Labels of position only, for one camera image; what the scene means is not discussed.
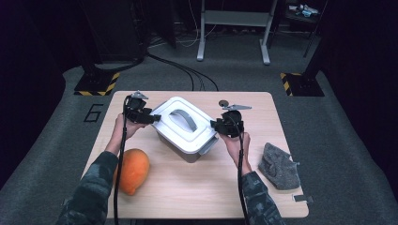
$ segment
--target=hazard tape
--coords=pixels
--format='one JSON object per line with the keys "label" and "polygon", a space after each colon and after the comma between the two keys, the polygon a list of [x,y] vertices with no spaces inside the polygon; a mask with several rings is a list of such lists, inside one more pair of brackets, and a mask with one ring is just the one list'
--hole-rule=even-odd
{"label": "hazard tape", "polygon": [[286,92],[286,94],[288,96],[293,96],[292,89],[290,88],[290,84],[287,81],[287,74],[295,75],[295,76],[301,76],[301,74],[300,73],[281,73],[284,91]]}
{"label": "hazard tape", "polygon": [[116,81],[119,76],[120,73],[116,73],[114,77],[112,77],[106,91],[75,91],[74,94],[77,96],[109,96],[112,93],[112,90],[115,88]]}

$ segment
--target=tabletop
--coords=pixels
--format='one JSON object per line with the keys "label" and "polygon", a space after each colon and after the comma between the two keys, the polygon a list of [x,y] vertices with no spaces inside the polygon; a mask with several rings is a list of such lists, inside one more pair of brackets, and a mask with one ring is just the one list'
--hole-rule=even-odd
{"label": "tabletop", "polygon": [[[84,172],[104,150],[110,140],[115,119],[123,111],[126,96],[135,91],[114,93],[99,130]],[[268,187],[269,195],[276,202],[283,218],[304,218],[309,214],[306,202],[295,202],[294,195],[302,195],[301,187],[278,190],[260,173],[257,166],[263,156],[264,145],[272,143],[289,152],[283,128],[272,96],[267,92],[166,92],[141,91],[146,108],[154,109],[172,97],[189,101],[211,118],[221,118],[225,112],[220,100],[230,105],[251,106],[242,110],[245,131],[251,135],[249,161],[254,171]],[[219,139],[205,155],[194,163],[188,163],[158,137],[152,126],[139,129],[126,141],[125,150],[139,148],[150,161],[147,179],[133,196],[118,192],[118,216],[120,218],[243,218],[237,191],[237,167]],[[114,216],[114,192],[108,203],[108,218]]]}

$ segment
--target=container lid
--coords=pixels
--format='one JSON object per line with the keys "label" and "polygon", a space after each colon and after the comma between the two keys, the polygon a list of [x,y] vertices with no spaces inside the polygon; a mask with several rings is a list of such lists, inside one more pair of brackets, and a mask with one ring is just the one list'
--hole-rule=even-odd
{"label": "container lid", "polygon": [[216,135],[210,116],[182,97],[172,97],[151,114],[161,115],[152,126],[170,143],[187,154],[196,153]]}

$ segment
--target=human arm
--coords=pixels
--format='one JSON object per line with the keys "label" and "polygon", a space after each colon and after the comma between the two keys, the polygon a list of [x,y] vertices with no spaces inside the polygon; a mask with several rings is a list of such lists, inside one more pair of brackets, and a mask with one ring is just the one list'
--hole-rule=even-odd
{"label": "human arm", "polygon": [[[56,224],[103,224],[108,213],[108,198],[113,186],[117,167],[117,154],[123,137],[123,114],[115,120],[111,139],[105,150],[90,165],[72,198],[66,203]],[[144,124],[127,120],[126,139]]]}
{"label": "human arm", "polygon": [[[241,149],[240,138],[230,138],[226,135],[219,134],[225,142],[229,156],[238,166],[239,152]],[[243,141],[243,160],[242,160],[242,192],[246,200],[246,208],[248,218],[252,225],[259,224],[285,224],[281,218],[281,214],[268,194],[268,188],[258,176],[257,172],[252,171],[249,162],[249,145],[250,135],[244,132],[241,135]]]}

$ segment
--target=black wire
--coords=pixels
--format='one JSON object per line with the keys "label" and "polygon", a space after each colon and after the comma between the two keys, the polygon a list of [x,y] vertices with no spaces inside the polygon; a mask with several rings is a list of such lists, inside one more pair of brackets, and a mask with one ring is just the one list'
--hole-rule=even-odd
{"label": "black wire", "polygon": [[155,60],[158,60],[158,61],[161,61],[161,62],[163,62],[163,63],[169,64],[169,65],[174,66],[174,67],[176,67],[176,68],[180,68],[180,69],[188,70],[189,72],[192,72],[192,73],[195,74],[195,75],[198,77],[198,79],[200,80],[200,82],[201,82],[201,87],[203,86],[204,89],[205,89],[205,86],[204,86],[204,84],[203,84],[203,80],[200,78],[200,76],[203,76],[203,77],[207,78],[209,81],[211,81],[211,82],[214,84],[214,86],[216,87],[217,91],[219,91],[218,85],[217,85],[213,80],[211,80],[208,76],[206,76],[205,74],[203,74],[203,73],[201,73],[201,72],[198,72],[198,71],[196,71],[196,70],[194,70],[194,69],[192,69],[192,68],[189,68],[189,67],[182,66],[182,65],[180,65],[180,64],[178,64],[178,63],[175,63],[175,62],[172,62],[172,61],[169,61],[169,60],[166,60],[166,59],[159,58],[158,56],[155,56],[155,55],[153,55],[153,54],[151,54],[151,53],[149,53],[149,52],[147,52],[146,55],[147,55],[148,57],[151,57],[151,58],[153,58],[153,59],[155,59]]}
{"label": "black wire", "polygon": [[126,143],[126,135],[127,135],[127,128],[126,128],[126,123],[127,123],[127,117],[125,114],[125,106],[126,106],[126,101],[130,99],[129,96],[127,96],[124,100],[123,103],[123,135],[122,135],[122,141],[120,143],[120,153],[119,153],[119,161],[117,164],[117,175],[116,175],[116,181],[115,181],[115,191],[114,191],[114,211],[115,211],[115,225],[119,224],[119,219],[118,219],[118,213],[117,213],[117,194],[119,191],[119,183],[120,183],[120,175],[122,173],[122,166],[123,166],[123,156],[124,156],[124,148],[125,148],[125,143]]}
{"label": "black wire", "polygon": [[[175,64],[175,63],[173,63],[173,62],[171,62],[171,61],[168,61],[168,60],[159,58],[159,57],[157,57],[157,56],[155,56],[155,55],[152,55],[152,54],[149,54],[149,53],[148,53],[147,55],[148,55],[148,57],[151,57],[151,58],[153,58],[153,59],[155,59],[155,60],[161,61],[161,62],[163,62],[163,63],[165,63],[165,64],[169,64],[169,65],[171,65],[171,66],[174,66],[174,67],[179,68],[179,69],[183,70],[184,72],[186,72],[186,73],[188,74],[188,76],[190,76],[190,78],[191,78],[192,91],[194,90],[193,77],[192,77],[192,75],[189,73],[189,71],[187,71],[186,69],[184,69],[181,65]],[[201,79],[197,74],[195,74],[195,75],[196,75],[196,77],[199,79],[199,81],[201,82],[201,86],[200,86],[200,88],[199,88],[199,90],[201,90],[201,89],[202,89],[202,85],[203,85],[203,81],[202,81],[202,79]]]}
{"label": "black wire", "polygon": [[[153,59],[155,59],[155,60],[161,61],[161,62],[163,62],[163,63],[165,63],[165,64],[169,64],[169,62],[168,62],[167,60],[162,59],[162,58],[159,58],[159,57],[154,56],[154,55],[152,55],[152,54],[149,54],[148,57],[151,57],[151,58],[153,58]],[[192,91],[193,91],[193,90],[194,90],[194,85],[193,85],[193,77],[192,77],[192,75],[191,75],[187,70],[185,70],[185,69],[179,67],[178,65],[172,65],[172,66],[174,66],[174,67],[176,67],[176,68],[179,68],[179,69],[183,70],[184,72],[186,72],[186,73],[188,74],[188,76],[190,76],[190,78],[191,78],[191,86],[192,86]]]}
{"label": "black wire", "polygon": [[245,223],[246,225],[250,225],[249,223],[249,217],[248,217],[248,212],[246,209],[246,203],[243,198],[243,187],[242,187],[242,164],[243,164],[243,155],[244,155],[244,150],[243,150],[243,137],[244,133],[240,132],[239,127],[237,126],[237,123],[234,121],[234,119],[227,115],[229,119],[232,121],[234,124],[234,127],[237,129],[237,133],[239,134],[239,142],[240,142],[240,151],[239,151],[239,162],[237,163],[237,189],[239,192],[239,198],[240,198],[240,204],[242,205],[242,210],[243,210],[243,216],[245,217]]}

